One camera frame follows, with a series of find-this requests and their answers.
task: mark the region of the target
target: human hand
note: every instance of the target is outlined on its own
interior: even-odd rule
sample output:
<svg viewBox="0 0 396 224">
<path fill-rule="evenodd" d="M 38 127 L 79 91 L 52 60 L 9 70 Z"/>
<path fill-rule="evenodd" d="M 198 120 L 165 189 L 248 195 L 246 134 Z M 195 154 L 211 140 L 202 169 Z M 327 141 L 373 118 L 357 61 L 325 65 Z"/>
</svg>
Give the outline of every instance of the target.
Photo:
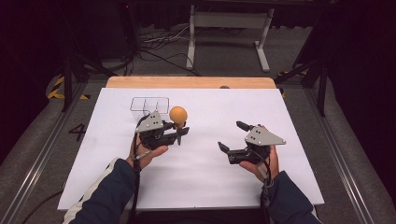
<svg viewBox="0 0 396 224">
<path fill-rule="evenodd" d="M 279 162 L 276 154 L 276 147 L 270 146 L 270 155 L 265 159 L 270 166 L 271 178 L 275 179 L 279 175 Z M 259 171 L 259 166 L 267 173 L 267 167 L 259 162 L 258 164 L 253 164 L 249 161 L 241 161 L 239 165 L 245 168 L 247 171 L 253 173 L 262 183 L 264 182 L 264 177 Z"/>
<path fill-rule="evenodd" d="M 141 169 L 148 166 L 151 163 L 153 158 L 161 156 L 165 151 L 168 150 L 168 146 L 160 146 L 160 147 L 155 148 L 154 150 L 149 150 L 148 148 L 143 147 L 143 145 L 140 143 L 141 143 L 140 137 L 139 137 L 139 135 L 137 135 L 137 137 L 136 137 L 136 145 L 138 146 L 138 149 L 136 151 L 137 156 L 144 155 L 145 153 L 148 152 L 147 155 L 140 158 L 140 168 Z M 126 161 L 134 168 L 134 161 L 132 160 L 133 157 L 134 157 L 134 143 L 132 143 L 131 150 L 129 152 L 129 157 L 126 159 Z"/>
</svg>

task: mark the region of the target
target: white stand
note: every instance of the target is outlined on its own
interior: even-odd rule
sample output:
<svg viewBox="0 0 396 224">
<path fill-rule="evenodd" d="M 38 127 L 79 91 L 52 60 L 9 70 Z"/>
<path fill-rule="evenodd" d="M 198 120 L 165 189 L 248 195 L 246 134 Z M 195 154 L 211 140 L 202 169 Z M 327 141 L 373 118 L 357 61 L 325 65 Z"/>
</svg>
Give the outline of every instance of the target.
<svg viewBox="0 0 396 224">
<path fill-rule="evenodd" d="M 197 12 L 191 6 L 190 14 L 190 43 L 186 67 L 193 68 L 195 54 L 195 27 L 228 27 L 228 28 L 251 28 L 262 29 L 262 39 L 255 41 L 257 54 L 262 65 L 263 72 L 269 72 L 270 67 L 265 58 L 264 45 L 273 18 L 274 10 L 269 9 L 268 13 L 219 13 L 219 12 Z"/>
</svg>

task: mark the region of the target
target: wooden table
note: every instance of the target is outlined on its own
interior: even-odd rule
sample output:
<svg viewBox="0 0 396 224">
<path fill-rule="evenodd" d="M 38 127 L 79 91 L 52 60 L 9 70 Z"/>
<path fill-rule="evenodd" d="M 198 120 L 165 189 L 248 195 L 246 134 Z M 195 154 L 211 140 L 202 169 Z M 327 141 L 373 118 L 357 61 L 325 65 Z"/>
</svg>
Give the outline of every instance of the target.
<svg viewBox="0 0 396 224">
<path fill-rule="evenodd" d="M 111 77 L 108 88 L 220 88 L 276 89 L 269 77 Z"/>
</svg>

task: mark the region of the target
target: person's left hand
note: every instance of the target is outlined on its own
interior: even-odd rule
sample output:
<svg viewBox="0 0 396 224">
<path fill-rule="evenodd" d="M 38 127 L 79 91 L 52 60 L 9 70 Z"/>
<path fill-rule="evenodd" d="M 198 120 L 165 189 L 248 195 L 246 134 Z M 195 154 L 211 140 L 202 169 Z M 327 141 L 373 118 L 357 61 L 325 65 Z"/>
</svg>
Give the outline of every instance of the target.
<svg viewBox="0 0 396 224">
<path fill-rule="evenodd" d="M 137 155 L 139 156 L 139 155 L 142 155 L 142 154 L 148 152 L 149 149 L 146 147 L 143 147 L 143 145 L 140 144 L 139 135 L 137 135 L 136 138 L 137 138 L 136 145 L 139 146 L 138 150 L 136 152 Z M 168 146 L 160 146 L 160 147 L 155 148 L 154 150 L 151 150 L 151 152 L 149 154 L 147 154 L 146 156 L 144 156 L 140 159 L 140 168 L 141 169 L 145 168 L 146 166 L 148 166 L 151 163 L 153 158 L 161 156 L 167 150 L 168 150 Z M 134 168 L 134 161 L 131 159 L 131 157 L 133 155 L 134 155 L 134 143 L 132 143 L 131 150 L 129 152 L 129 157 L 126 159 L 126 161 L 128 161 L 128 163 Z"/>
</svg>

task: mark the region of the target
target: person's right hand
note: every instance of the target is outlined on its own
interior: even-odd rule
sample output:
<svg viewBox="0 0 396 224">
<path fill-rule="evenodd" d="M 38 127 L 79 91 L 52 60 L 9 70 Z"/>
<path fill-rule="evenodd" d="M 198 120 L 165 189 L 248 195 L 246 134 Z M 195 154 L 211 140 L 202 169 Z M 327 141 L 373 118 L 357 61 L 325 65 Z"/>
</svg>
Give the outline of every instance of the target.
<svg viewBox="0 0 396 224">
<path fill-rule="evenodd" d="M 270 155 L 265 160 L 267 161 L 267 163 L 270 164 L 271 178 L 275 179 L 277 175 L 279 175 L 279 162 L 277 159 L 276 147 L 270 146 L 270 148 Z M 239 165 L 245 168 L 247 171 L 253 173 L 262 183 L 264 182 L 264 177 L 262 176 L 262 174 L 260 174 L 259 166 L 264 170 L 265 173 L 267 173 L 267 168 L 262 162 L 259 162 L 258 164 L 253 164 L 249 161 L 241 161 Z"/>
</svg>

